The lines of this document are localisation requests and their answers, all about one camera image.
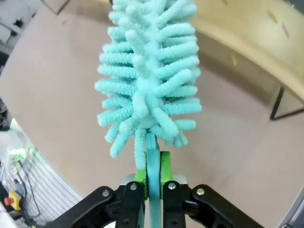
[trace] red emergency stop button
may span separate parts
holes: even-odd
[[[14,203],[14,199],[13,198],[5,198],[4,203],[5,203],[6,206],[9,206],[9,205]]]

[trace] wire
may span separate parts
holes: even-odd
[[[22,209],[21,209],[21,213],[23,214],[24,211],[25,211],[25,203],[26,203],[26,200],[27,200],[28,191],[27,191],[27,186],[25,185],[25,183],[24,183],[23,179],[21,178],[19,172],[17,172],[17,176],[20,178],[22,186],[24,188],[24,200],[23,200],[23,205],[22,205]]]
[[[30,191],[31,191],[31,193],[32,193],[34,203],[35,203],[35,205],[36,205],[36,207],[37,207],[37,210],[38,210],[38,214],[37,214],[37,215],[35,215],[35,216],[30,216],[30,217],[31,217],[31,218],[37,218],[37,217],[41,214],[41,211],[40,211],[40,208],[39,208],[39,206],[38,206],[38,204],[37,204],[37,202],[36,202],[36,197],[35,197],[35,194],[34,194],[34,191],[33,191],[32,184],[31,184],[30,179],[29,179],[29,175],[28,175],[27,172],[25,172],[25,169],[24,169],[22,163],[21,163],[20,161],[18,161],[18,163],[19,163],[19,165],[21,166],[22,170],[24,171],[27,180],[29,181],[28,183],[29,183]]]

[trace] bolt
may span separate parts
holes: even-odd
[[[196,193],[201,196],[201,195],[204,195],[205,194],[205,191],[204,189],[197,189]]]
[[[170,184],[168,185],[168,188],[171,189],[171,190],[173,190],[173,189],[176,188],[176,185],[175,185],[174,183],[170,183]]]
[[[104,197],[107,197],[108,195],[110,195],[109,191],[108,191],[108,190],[104,190],[104,191],[103,191],[103,196],[104,196]]]
[[[132,185],[130,186],[130,189],[131,189],[131,190],[135,190],[135,189],[137,189],[136,184],[132,184]]]

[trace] screw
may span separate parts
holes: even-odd
[[[170,183],[170,184],[168,185],[168,188],[171,189],[171,190],[173,190],[173,189],[176,188],[176,185],[175,185],[174,183]]]
[[[107,197],[108,195],[110,195],[109,191],[108,191],[108,190],[104,190],[104,191],[103,191],[103,196],[104,196],[104,197]]]
[[[176,220],[176,219],[172,220],[172,221],[171,221],[171,224],[172,224],[172,225],[176,225],[176,224],[177,224],[177,220]]]
[[[201,195],[204,195],[205,194],[205,191],[204,189],[197,189],[196,193],[201,196]]]
[[[132,185],[130,186],[130,189],[131,189],[131,190],[135,190],[135,189],[137,189],[136,184],[132,184]]]

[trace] table leg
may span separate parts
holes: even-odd
[[[275,105],[274,105],[274,108],[272,110],[272,113],[270,115],[270,120],[280,120],[280,119],[284,119],[284,118],[287,118],[287,117],[290,117],[290,116],[294,116],[296,114],[300,114],[300,113],[303,113],[304,112],[304,108],[301,108],[301,109],[298,109],[298,110],[295,110],[295,111],[292,111],[292,112],[289,112],[289,113],[286,113],[286,114],[283,114],[283,115],[280,115],[280,116],[276,116],[276,112],[281,104],[281,101],[282,101],[282,97],[283,97],[283,94],[284,94],[284,88],[280,88],[280,92],[279,92],[279,95],[277,96],[277,99],[275,101]]]

